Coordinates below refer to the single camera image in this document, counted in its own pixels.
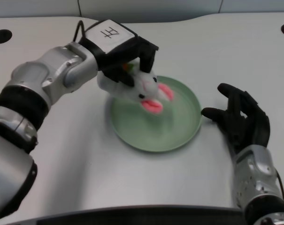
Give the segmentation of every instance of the green plate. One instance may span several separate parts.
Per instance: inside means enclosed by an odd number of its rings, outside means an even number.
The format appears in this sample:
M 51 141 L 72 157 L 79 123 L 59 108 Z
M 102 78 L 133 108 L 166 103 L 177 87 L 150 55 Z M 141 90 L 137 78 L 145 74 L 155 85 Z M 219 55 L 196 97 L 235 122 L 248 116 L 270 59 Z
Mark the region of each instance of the green plate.
M 201 106 L 195 94 L 183 83 L 158 76 L 158 81 L 174 92 L 172 102 L 162 102 L 163 112 L 153 115 L 139 103 L 114 98 L 110 117 L 115 132 L 129 145 L 151 152 L 176 149 L 187 143 L 201 125 Z

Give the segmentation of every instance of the tabletop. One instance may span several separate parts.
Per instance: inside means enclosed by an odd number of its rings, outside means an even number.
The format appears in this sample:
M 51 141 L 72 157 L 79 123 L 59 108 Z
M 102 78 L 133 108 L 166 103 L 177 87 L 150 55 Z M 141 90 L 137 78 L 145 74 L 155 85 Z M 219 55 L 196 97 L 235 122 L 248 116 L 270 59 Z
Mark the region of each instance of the tabletop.
M 73 38 L 79 17 L 1 18 L 13 33 L 0 45 L 0 92 L 19 64 Z M 284 13 L 217 14 L 170 23 L 125 24 L 158 45 L 157 75 L 190 87 L 202 107 L 225 108 L 217 91 L 248 91 L 270 118 L 269 149 L 284 183 Z M 37 179 L 19 210 L 0 225 L 76 210 L 145 204 L 234 207 L 233 167 L 207 119 L 185 146 L 162 154 L 135 150 L 113 132 L 108 94 L 96 80 L 63 96 L 38 131 L 31 153 Z

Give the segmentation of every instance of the cable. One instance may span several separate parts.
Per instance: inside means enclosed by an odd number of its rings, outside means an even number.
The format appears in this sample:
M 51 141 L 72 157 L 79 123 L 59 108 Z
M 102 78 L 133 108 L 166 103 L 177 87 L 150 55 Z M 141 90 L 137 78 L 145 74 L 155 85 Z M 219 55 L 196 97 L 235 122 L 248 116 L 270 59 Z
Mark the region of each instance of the cable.
M 76 27 L 76 31 L 75 31 L 75 35 L 74 35 L 74 38 L 73 38 L 73 41 L 76 41 L 76 38 L 77 38 L 77 34 L 78 34 L 78 31 L 79 31 L 79 28 L 81 27 L 81 34 L 82 34 L 82 37 L 85 38 L 85 32 L 84 32 L 84 22 L 82 20 L 80 20 L 77 24 L 77 27 Z
M 284 187 L 283 187 L 282 179 L 281 179 L 278 171 L 276 169 L 275 169 L 275 171 L 276 171 L 276 175 L 277 175 L 277 178 L 278 178 L 279 186 L 281 187 L 281 192 L 282 192 L 282 196 L 283 196 L 283 200 L 284 200 Z

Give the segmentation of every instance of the stuffed bunny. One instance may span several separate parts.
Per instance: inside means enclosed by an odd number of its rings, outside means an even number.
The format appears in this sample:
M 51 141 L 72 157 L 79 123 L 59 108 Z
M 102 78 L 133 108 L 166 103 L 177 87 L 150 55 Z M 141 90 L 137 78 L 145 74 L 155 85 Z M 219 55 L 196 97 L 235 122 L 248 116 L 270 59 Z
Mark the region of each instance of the stuffed bunny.
M 167 85 L 157 83 L 156 75 L 152 71 L 150 73 L 140 71 L 137 62 L 124 64 L 123 69 L 133 77 L 134 87 L 114 82 L 102 73 L 98 73 L 99 87 L 114 97 L 140 102 L 145 110 L 153 114 L 159 114 L 163 110 L 158 99 L 172 101 L 173 91 Z

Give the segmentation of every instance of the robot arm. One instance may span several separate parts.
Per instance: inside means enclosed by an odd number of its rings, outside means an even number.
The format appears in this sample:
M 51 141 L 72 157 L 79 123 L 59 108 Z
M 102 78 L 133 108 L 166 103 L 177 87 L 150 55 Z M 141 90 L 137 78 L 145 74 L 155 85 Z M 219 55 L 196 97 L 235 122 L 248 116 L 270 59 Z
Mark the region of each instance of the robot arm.
M 233 193 L 237 205 L 249 225 L 284 225 L 284 190 L 267 149 L 268 116 L 246 91 L 224 83 L 218 90 L 228 97 L 227 110 L 205 108 L 201 113 L 216 122 L 228 139 L 235 167 Z
M 80 27 L 82 38 L 76 43 Z M 19 208 L 34 183 L 38 169 L 29 153 L 38 144 L 37 131 L 51 106 L 98 71 L 115 82 L 134 86 L 121 65 L 140 57 L 140 69 L 150 72 L 157 50 L 111 20 L 87 30 L 80 21 L 73 42 L 50 49 L 13 71 L 0 94 L 0 218 Z

